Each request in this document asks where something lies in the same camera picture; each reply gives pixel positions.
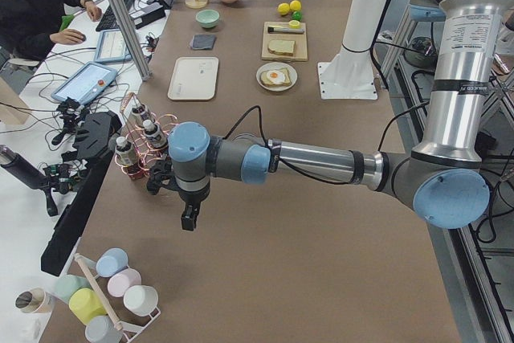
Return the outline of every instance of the man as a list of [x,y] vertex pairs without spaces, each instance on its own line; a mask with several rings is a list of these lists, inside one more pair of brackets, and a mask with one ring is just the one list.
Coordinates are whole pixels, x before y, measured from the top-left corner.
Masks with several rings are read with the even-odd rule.
[[81,6],[92,21],[102,15],[92,0],[0,0],[0,46],[27,59],[44,59],[54,44],[82,43],[77,30],[59,32],[64,3]]

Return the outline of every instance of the black shirt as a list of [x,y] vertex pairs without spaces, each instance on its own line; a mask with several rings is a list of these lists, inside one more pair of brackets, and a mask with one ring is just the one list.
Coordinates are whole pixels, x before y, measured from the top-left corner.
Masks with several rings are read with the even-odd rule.
[[44,59],[54,43],[65,15],[64,3],[80,0],[0,0],[0,46],[28,59]]

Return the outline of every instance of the wooden dowel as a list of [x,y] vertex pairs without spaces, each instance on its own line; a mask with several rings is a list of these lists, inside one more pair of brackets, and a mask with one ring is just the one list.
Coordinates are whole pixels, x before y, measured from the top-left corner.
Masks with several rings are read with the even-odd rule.
[[109,318],[114,324],[114,328],[116,328],[118,331],[121,331],[123,329],[123,325],[121,324],[120,318],[117,316],[116,312],[114,311],[114,308],[112,308],[111,304],[109,303],[109,300],[104,295],[104,292],[96,282],[95,278],[93,277],[93,274],[91,273],[91,271],[89,271],[89,267],[84,259],[85,258],[80,253],[75,253],[75,261],[77,262],[77,264],[79,264],[79,267],[84,273],[86,279],[88,279],[88,282],[91,285],[92,290],[100,299],[100,303],[104,306],[105,311],[107,311]]

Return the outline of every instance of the fried egg toy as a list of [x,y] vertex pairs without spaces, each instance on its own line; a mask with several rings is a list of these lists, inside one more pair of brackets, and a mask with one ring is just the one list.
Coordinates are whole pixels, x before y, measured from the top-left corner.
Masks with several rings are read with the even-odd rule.
[[273,84],[283,84],[286,81],[286,76],[277,70],[270,70],[266,73],[266,78]]

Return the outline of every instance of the blue joint cap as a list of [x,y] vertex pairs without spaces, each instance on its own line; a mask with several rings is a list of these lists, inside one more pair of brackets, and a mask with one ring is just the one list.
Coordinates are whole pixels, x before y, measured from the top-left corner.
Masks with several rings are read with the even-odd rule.
[[446,15],[437,7],[424,7],[409,4],[410,18],[416,22],[444,22]]
[[183,122],[168,135],[169,156],[178,162],[196,160],[209,147],[207,129],[197,122]]
[[465,227],[487,209],[489,188],[469,169],[449,169],[425,181],[414,195],[413,208],[425,221],[440,228]]
[[270,149],[252,145],[241,164],[241,180],[246,184],[263,184],[266,181],[270,157]]

